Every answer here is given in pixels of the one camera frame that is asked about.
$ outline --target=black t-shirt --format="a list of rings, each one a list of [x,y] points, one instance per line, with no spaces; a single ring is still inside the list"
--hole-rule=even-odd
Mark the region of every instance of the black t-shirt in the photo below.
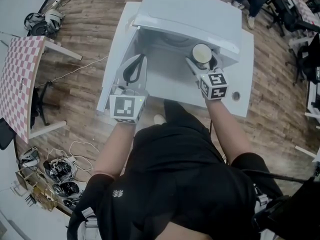
[[[270,198],[282,192],[273,179],[249,177],[241,170],[268,172],[264,160],[244,153],[230,166],[211,141],[193,129],[155,129],[156,135],[135,137],[119,179],[91,177],[71,216],[68,240],[77,239],[85,220],[82,211],[89,207],[103,240],[153,240],[168,222],[214,240],[258,239],[251,224],[257,199],[254,183]]]

